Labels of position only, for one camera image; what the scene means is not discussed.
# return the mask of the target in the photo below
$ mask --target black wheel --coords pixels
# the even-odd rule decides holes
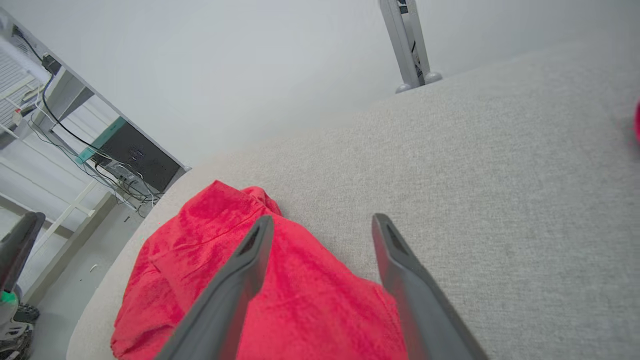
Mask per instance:
[[[15,312],[13,320],[17,322],[36,323],[40,317],[40,311],[35,306],[29,304],[20,304],[18,311]]]

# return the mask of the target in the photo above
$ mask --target red towel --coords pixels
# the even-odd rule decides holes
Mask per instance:
[[[407,359],[394,299],[380,285],[353,275],[263,189],[219,181],[142,246],[116,318],[114,355],[152,359],[262,215],[273,217],[273,244],[238,359]]]

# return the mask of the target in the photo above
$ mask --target gray floor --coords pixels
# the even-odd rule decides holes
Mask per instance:
[[[41,315],[31,360],[66,358],[69,339],[84,308],[142,220],[127,206],[117,205],[71,260],[38,305]]]

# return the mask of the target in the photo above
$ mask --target gray fabric surface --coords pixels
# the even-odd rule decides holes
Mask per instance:
[[[221,179],[257,185],[379,281],[384,212],[494,359],[640,354],[639,28],[403,93],[324,132],[218,156],[163,197],[88,304],[68,359],[109,339],[144,239]]]

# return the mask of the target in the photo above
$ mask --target baseboard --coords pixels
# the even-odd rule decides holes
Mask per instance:
[[[53,257],[49,265],[24,294],[22,302],[37,306],[44,298],[47,290],[58,280],[62,271],[67,267],[71,259],[78,253],[80,248],[89,240],[98,226],[109,215],[109,212],[116,206],[116,198],[110,193],[100,200],[95,207],[92,216],[87,217],[77,228],[73,235],[65,242],[62,249]]]

